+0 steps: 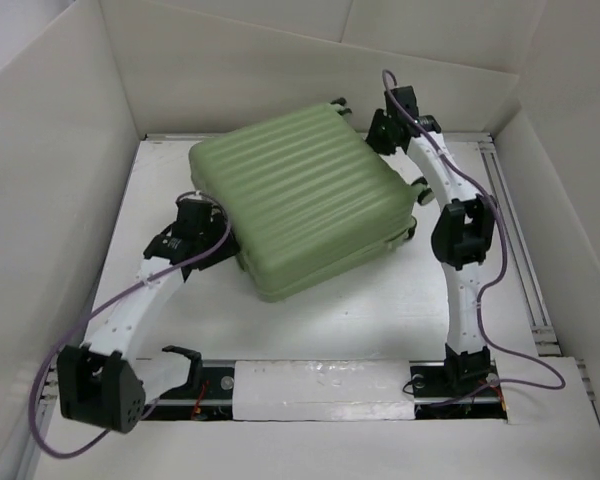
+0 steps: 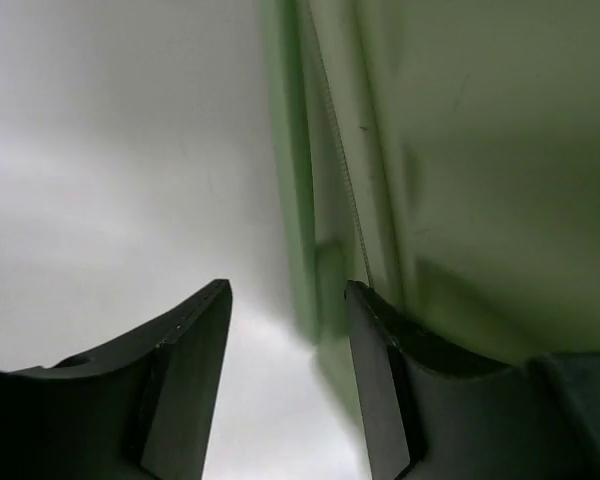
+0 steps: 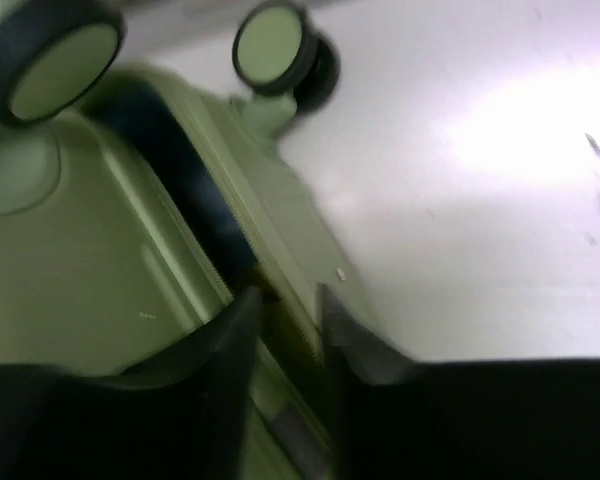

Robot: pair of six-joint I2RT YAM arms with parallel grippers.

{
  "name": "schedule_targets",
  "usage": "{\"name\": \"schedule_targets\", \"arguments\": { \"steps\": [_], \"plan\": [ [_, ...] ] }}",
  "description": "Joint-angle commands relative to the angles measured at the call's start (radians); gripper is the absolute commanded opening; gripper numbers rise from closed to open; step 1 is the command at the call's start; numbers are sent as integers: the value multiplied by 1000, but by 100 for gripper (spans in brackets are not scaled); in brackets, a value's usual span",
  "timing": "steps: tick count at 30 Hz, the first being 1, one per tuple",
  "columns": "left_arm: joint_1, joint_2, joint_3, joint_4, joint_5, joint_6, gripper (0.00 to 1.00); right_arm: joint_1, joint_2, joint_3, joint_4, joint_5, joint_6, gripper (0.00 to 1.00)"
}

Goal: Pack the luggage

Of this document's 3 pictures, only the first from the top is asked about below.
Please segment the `green hard-shell suitcase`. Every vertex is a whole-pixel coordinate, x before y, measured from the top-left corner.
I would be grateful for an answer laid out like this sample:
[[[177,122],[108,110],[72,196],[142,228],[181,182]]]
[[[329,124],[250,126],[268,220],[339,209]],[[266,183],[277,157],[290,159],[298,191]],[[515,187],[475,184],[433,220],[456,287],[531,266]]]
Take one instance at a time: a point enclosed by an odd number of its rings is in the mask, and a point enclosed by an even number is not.
[[[226,210],[238,263],[278,302],[410,240],[413,209],[434,198],[349,124],[344,98],[196,143],[191,181]]]

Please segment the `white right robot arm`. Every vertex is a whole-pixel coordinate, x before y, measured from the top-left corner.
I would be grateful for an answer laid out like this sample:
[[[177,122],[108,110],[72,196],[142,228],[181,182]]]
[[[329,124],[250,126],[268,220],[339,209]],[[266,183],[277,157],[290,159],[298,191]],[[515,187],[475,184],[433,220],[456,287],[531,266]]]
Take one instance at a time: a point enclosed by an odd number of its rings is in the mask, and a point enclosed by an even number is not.
[[[440,209],[431,247],[447,285],[445,359],[436,367],[412,366],[412,386],[419,398],[457,398],[476,389],[491,369],[477,321],[479,266],[491,248],[495,225],[490,196],[451,159],[438,122],[419,114],[411,86],[388,88],[384,96],[386,107],[375,112],[366,142],[381,155],[402,149],[422,172]]]

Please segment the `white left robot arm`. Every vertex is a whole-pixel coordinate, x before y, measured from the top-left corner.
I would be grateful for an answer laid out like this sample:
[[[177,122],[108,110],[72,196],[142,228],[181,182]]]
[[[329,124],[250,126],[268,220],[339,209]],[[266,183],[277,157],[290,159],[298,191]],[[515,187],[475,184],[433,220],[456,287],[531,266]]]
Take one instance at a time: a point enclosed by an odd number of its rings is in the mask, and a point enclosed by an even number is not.
[[[200,191],[176,200],[175,220],[143,251],[135,284],[114,297],[109,316],[80,346],[64,347],[57,358],[64,418],[108,431],[128,433],[146,405],[175,390],[196,394],[203,384],[202,356],[175,345],[162,348],[147,365],[140,347],[168,300],[202,271],[236,256],[240,247],[225,209]]]

